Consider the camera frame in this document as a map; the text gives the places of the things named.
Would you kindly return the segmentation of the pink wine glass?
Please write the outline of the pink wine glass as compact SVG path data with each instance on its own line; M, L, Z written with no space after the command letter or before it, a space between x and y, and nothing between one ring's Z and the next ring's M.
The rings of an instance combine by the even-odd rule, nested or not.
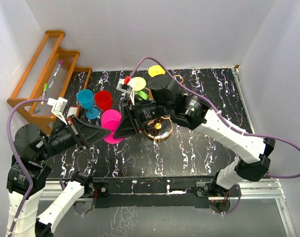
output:
M107 135L103 140L108 144L117 144L123 141L123 138L114 138L114 133L120 125L122 115L117 110L106 110L101 115L101 126L104 129L111 131L111 134Z

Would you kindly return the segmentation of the blue wine glass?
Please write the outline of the blue wine glass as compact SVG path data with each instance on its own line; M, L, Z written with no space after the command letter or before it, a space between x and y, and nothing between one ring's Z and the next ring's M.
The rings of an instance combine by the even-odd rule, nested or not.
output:
M86 117L90 120L96 119L99 115L99 110L94 107L94 94L89 89L84 89L78 92L77 101L86 110Z

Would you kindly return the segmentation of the red wine glass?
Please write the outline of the red wine glass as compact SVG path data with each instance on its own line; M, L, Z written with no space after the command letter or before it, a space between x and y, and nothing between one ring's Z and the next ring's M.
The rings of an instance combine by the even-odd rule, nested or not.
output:
M112 95L109 91L102 90L97 92L94 99L99 109L106 111L112 108Z

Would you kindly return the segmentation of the green wine glass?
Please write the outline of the green wine glass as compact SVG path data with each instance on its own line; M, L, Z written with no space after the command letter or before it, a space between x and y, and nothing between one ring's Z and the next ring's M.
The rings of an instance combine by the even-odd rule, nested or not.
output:
M134 77L130 79L129 85L133 88L134 95L139 100L147 100L148 95L143 91L146 87L146 80L142 77Z

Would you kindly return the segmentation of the orange wine glass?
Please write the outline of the orange wine glass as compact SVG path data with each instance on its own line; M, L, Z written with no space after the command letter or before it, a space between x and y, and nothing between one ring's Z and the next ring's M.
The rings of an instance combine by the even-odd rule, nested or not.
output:
M152 78L158 75L164 75L165 73L166 71L160 65L154 65L148 69L148 74Z

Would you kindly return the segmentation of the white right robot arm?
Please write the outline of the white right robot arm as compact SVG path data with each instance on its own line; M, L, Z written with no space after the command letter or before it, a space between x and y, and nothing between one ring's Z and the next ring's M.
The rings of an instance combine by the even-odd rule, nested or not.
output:
M147 122L170 116L173 123L208 135L235 152L237 160L218 171L212 182L196 187L199 196L226 197L235 184L242 180L257 182L268 172L275 140L234 132L233 124L225 125L219 113L198 96L184 95L178 82L169 76L151 78L149 89L153 98L138 100L132 79L119 80L117 90L129 97L123 102L122 119L114 133L116 139L135 136L144 131Z

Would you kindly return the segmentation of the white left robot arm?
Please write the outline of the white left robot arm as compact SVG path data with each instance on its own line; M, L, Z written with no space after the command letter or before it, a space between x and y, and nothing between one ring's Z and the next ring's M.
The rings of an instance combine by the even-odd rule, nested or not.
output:
M86 149L110 135L110 130L68 117L57 122L50 135L39 126L27 124L9 136L13 161L7 177L9 215L6 236L52 237L57 225L80 197L93 193L92 177L76 172L62 193L42 214L38 205L51 168L46 161L77 146Z

